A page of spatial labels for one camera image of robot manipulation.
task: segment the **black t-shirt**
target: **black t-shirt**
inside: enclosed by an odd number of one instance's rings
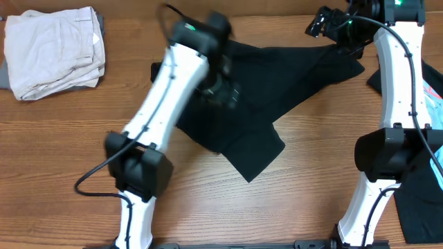
[[[256,48],[228,43],[231,77],[241,86],[235,109],[191,98],[177,127],[206,149],[223,154],[251,182],[284,149],[273,122],[323,87],[364,71],[336,46]],[[152,70],[152,79],[156,70]]]

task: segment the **folded beige shirt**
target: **folded beige shirt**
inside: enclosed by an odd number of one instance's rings
[[[95,87],[105,73],[105,47],[92,7],[51,14],[28,10],[9,16],[5,32],[10,86],[18,100]]]

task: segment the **wooden table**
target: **wooden table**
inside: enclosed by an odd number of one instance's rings
[[[312,16],[236,17],[237,41],[254,46],[320,46],[304,35]],[[423,58],[443,71],[443,14],[428,14]],[[0,91],[0,248],[71,249],[110,243],[118,234],[120,201],[88,198],[73,184],[105,158],[107,131],[120,131],[150,89],[150,64],[164,53],[155,21],[106,20],[105,80],[97,89],[36,102]],[[159,242],[270,243],[328,238],[345,214],[359,171],[358,137],[378,129],[381,97],[365,85],[377,67],[374,45],[366,71],[329,86],[274,125],[286,149],[248,184],[223,157],[175,130],[168,157],[175,165],[156,205]],[[115,192],[107,170],[84,190]],[[395,202],[379,222],[377,239],[405,246]]]

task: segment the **black cloth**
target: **black cloth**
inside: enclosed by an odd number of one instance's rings
[[[422,62],[423,78],[443,96],[443,75]],[[368,84],[381,93],[381,73],[378,70]],[[406,243],[443,243],[443,192],[431,166],[419,165],[404,183],[403,192],[395,192],[395,203]]]
[[[284,149],[274,121],[323,87],[364,71],[335,46],[256,48],[232,41],[227,54],[232,56],[231,77],[241,86],[237,107],[221,109],[191,98],[177,127],[222,153],[248,182]]]

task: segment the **folded cloth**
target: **folded cloth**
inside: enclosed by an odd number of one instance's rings
[[[222,153],[251,182],[284,149],[273,122],[323,87],[364,71],[335,46],[256,48],[228,43],[231,78],[241,86],[235,109],[191,98],[177,127],[206,149]],[[153,66],[155,79],[159,66]]]
[[[426,107],[433,129],[443,128],[443,75],[422,61]],[[381,93],[381,73],[378,70],[368,84]],[[435,156],[443,165],[443,149]],[[443,243],[443,181],[437,166],[418,165],[402,184],[403,192],[395,192],[401,229],[406,243]]]
[[[28,10],[9,16],[5,32],[10,87],[18,100],[95,87],[105,73],[105,47],[92,7],[51,14]]]
[[[97,20],[100,24],[100,33],[102,34],[103,43],[105,42],[105,19],[102,15],[97,14]],[[87,86],[72,86],[69,89],[66,89],[65,91],[72,91],[72,90],[79,90],[79,89],[85,89],[88,88]],[[3,63],[0,67],[0,89],[8,89],[11,90],[11,86],[9,83],[9,74],[8,74],[8,63],[4,59]]]

